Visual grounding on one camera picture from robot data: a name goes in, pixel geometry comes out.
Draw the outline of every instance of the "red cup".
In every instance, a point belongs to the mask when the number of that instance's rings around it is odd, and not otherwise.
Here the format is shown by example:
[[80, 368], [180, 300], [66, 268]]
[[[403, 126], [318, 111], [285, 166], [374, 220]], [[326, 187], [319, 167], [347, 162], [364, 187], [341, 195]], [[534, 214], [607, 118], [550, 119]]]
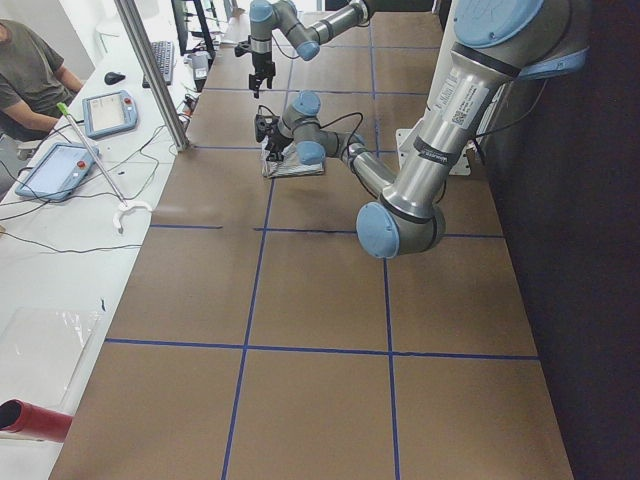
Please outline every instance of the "red cup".
[[20, 433], [29, 437], [64, 442], [73, 417], [21, 400], [9, 400], [0, 405], [0, 431]]

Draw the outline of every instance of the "light blue joint cap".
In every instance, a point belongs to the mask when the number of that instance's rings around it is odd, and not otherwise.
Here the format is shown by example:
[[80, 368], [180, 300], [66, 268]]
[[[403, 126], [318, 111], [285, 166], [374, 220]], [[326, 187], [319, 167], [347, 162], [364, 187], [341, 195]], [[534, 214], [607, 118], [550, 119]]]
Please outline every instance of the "light blue joint cap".
[[458, 41], [470, 48], [499, 45], [538, 15], [544, 0], [460, 0], [454, 22]]
[[308, 62], [320, 52], [320, 45], [313, 41], [304, 42], [298, 45], [296, 51], [305, 62]]
[[249, 8], [249, 19], [255, 23], [262, 23], [269, 20], [273, 15], [273, 7], [267, 0], [253, 0]]
[[315, 117], [320, 112], [320, 97], [311, 90], [303, 90], [291, 105], [298, 113], [307, 117]]
[[296, 143], [296, 151], [298, 159], [303, 165], [320, 165], [327, 157], [327, 152], [318, 142], [298, 142]]
[[587, 61], [588, 51], [589, 49], [585, 48], [584, 50], [565, 55], [564, 57], [529, 65], [520, 71], [520, 75], [518, 75], [516, 80], [538, 80], [576, 72], [580, 70]]
[[377, 202], [360, 209], [356, 221], [360, 245], [376, 258], [394, 258], [400, 250], [400, 233], [389, 211]]

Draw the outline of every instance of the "computer mouse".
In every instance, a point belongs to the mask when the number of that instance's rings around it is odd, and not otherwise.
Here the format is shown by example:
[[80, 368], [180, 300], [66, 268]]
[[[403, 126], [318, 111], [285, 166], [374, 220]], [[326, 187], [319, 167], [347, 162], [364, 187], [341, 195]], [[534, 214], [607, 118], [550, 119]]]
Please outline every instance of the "computer mouse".
[[124, 80], [125, 78], [126, 77], [121, 73], [107, 72], [107, 74], [104, 76], [104, 83], [106, 83], [107, 85], [113, 85], [121, 80]]

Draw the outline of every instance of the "transparent plastic sheet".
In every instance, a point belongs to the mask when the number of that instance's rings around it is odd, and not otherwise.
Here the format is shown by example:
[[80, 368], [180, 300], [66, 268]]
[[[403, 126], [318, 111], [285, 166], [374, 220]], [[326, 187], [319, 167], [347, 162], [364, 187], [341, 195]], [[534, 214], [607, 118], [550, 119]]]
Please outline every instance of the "transparent plastic sheet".
[[60, 411], [99, 319], [89, 311], [17, 310], [0, 334], [0, 402]]
[[284, 149], [284, 161], [268, 162], [268, 152], [266, 150], [267, 139], [262, 142], [262, 154], [260, 162], [262, 164], [262, 176], [265, 178], [278, 177], [300, 177], [304, 175], [322, 175], [324, 164], [302, 165], [298, 160], [298, 153], [294, 143]]

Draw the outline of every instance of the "tablet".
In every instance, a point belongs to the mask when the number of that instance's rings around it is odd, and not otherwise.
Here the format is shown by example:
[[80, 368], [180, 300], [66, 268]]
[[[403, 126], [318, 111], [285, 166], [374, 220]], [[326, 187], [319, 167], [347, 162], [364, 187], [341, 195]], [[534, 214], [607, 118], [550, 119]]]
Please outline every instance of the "tablet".
[[84, 145], [56, 143], [16, 188], [16, 194], [22, 197], [62, 200], [80, 184], [93, 163], [93, 158]]
[[138, 123], [136, 105], [126, 91], [82, 100], [84, 128], [89, 138], [102, 138], [132, 130]]

